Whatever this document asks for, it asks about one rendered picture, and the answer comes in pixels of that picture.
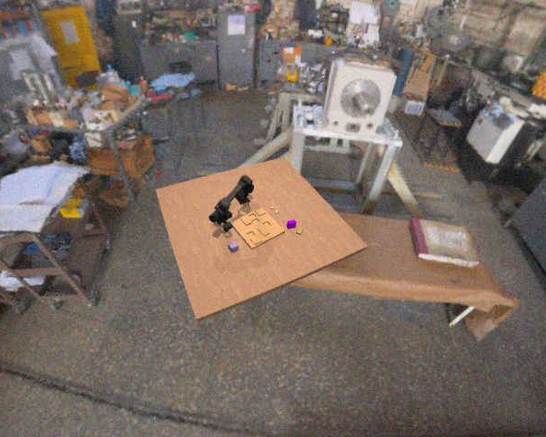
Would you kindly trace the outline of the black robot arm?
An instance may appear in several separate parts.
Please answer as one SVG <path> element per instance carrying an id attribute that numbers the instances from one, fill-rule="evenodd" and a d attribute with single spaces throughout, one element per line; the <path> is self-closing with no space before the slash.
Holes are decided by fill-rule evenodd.
<path id="1" fill-rule="evenodd" d="M 221 216 L 224 216 L 225 214 L 227 214 L 226 220 L 231 219 L 232 213 L 228 211 L 231 200 L 237 195 L 237 193 L 242 198 L 247 198 L 248 193 L 251 193 L 254 189 L 254 185 L 252 183 L 253 180 L 247 175 L 241 176 L 238 180 L 238 184 L 231 190 L 231 192 L 226 197 L 221 199 L 215 206 L 215 211 L 209 216 L 210 221 L 215 223 L 221 218 Z"/>

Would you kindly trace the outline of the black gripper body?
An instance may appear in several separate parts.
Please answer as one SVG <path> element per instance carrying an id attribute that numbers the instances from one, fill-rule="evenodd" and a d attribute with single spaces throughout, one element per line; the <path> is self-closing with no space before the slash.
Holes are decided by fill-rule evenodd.
<path id="1" fill-rule="evenodd" d="M 220 223 L 224 223 L 224 225 L 222 226 L 222 228 L 227 231 L 229 229 L 232 229 L 233 228 L 233 225 L 230 223 L 230 222 L 226 222 L 226 215 L 225 214 L 224 216 L 221 216 L 221 218 L 218 220 Z"/>

